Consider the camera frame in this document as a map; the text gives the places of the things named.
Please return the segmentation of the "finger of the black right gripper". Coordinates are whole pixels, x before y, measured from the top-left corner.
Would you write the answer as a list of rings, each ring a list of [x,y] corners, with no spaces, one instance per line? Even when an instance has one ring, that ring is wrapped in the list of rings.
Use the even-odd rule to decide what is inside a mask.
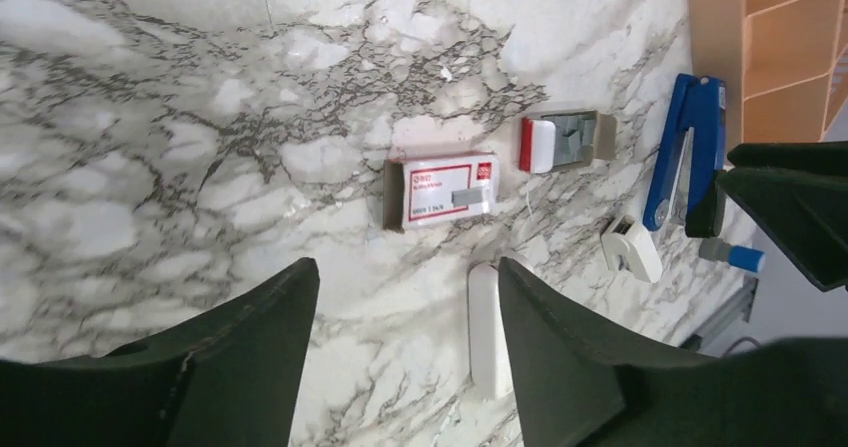
[[[745,143],[717,184],[822,292],[847,286],[847,143]]]

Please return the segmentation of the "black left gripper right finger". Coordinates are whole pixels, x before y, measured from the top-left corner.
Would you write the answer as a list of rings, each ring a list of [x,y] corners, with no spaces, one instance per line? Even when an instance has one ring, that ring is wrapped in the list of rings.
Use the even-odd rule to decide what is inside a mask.
[[[528,446],[843,446],[847,342],[785,339],[717,358],[623,327],[517,261],[498,266]]]

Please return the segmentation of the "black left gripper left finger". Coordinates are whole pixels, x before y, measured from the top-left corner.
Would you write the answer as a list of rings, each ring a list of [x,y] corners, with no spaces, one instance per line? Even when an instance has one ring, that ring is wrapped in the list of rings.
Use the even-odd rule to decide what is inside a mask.
[[[249,292],[101,356],[1,364],[5,446],[284,446],[320,277]]]

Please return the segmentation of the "red white staple box sleeve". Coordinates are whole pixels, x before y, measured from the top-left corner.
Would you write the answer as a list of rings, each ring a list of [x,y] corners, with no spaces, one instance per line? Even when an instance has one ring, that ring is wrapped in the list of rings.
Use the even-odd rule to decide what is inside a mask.
[[[490,214],[499,177],[500,162],[487,152],[387,159],[382,227],[405,232]]]

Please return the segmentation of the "staple box tray with staples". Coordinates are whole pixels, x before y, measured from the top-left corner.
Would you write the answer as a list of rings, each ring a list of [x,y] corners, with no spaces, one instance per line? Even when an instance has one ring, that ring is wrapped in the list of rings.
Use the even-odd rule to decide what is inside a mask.
[[[616,117],[597,110],[542,111],[520,119],[518,167],[547,174],[610,162],[616,154]]]

